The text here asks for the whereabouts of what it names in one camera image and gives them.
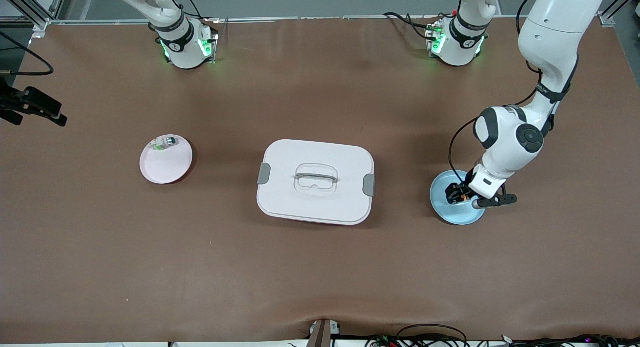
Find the brown table surface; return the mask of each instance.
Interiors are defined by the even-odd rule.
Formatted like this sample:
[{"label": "brown table surface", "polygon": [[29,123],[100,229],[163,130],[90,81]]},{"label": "brown table surface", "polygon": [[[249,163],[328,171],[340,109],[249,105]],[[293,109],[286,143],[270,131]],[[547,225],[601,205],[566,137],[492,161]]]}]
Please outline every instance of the brown table surface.
[{"label": "brown table surface", "polygon": [[[472,64],[429,59],[410,26],[300,20],[219,26],[218,61],[166,64],[146,26],[51,26],[32,48],[66,128],[0,123],[0,342],[260,341],[440,323],[474,340],[640,334],[640,92],[596,23],[519,196],[471,226],[440,220],[430,185],[450,139],[535,86],[513,19]],[[42,66],[28,58],[23,71]],[[154,185],[147,142],[192,142],[192,172]],[[376,195],[358,226],[268,217],[256,203],[280,139],[361,146]],[[470,130],[454,160],[483,153]]]}]

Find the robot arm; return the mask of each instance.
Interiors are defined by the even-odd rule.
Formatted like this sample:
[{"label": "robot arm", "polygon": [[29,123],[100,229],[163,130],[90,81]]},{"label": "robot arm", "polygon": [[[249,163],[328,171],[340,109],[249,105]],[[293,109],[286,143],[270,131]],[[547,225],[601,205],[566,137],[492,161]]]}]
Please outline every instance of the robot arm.
[{"label": "robot arm", "polygon": [[160,36],[167,59],[180,69],[212,60],[218,35],[198,19],[185,16],[171,0],[121,0],[143,14]]},{"label": "robot arm", "polygon": [[473,133],[486,152],[465,183],[451,185],[447,190],[449,203],[478,195],[475,208],[508,204],[497,198],[498,190],[534,160],[544,146],[558,105],[569,92],[578,66],[578,45],[601,3],[602,0],[537,0],[518,39],[522,56],[542,71],[535,97],[522,108],[483,110]]},{"label": "robot arm", "polygon": [[491,0],[460,0],[457,14],[443,17],[434,25],[429,44],[430,53],[452,66],[464,66],[480,52],[485,32],[496,14]]}]

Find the metal frame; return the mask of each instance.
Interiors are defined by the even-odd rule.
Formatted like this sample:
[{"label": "metal frame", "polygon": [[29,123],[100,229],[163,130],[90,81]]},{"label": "metal frame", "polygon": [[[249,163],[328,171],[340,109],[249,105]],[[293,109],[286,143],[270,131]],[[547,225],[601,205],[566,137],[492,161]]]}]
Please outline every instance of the metal frame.
[{"label": "metal frame", "polygon": [[615,15],[624,5],[629,3],[631,0],[614,0],[613,3],[608,5],[608,7],[598,12],[598,17],[600,20],[600,25],[603,28],[612,28],[616,25],[616,22],[613,20],[613,15]]},{"label": "metal frame", "polygon": [[48,10],[36,0],[7,0],[13,7],[23,14],[36,28],[44,30],[47,23],[54,19]]},{"label": "metal frame", "polygon": [[62,6],[63,1],[64,0],[53,0],[51,2],[51,7],[48,9],[48,11],[55,19],[60,16],[60,6]]}]

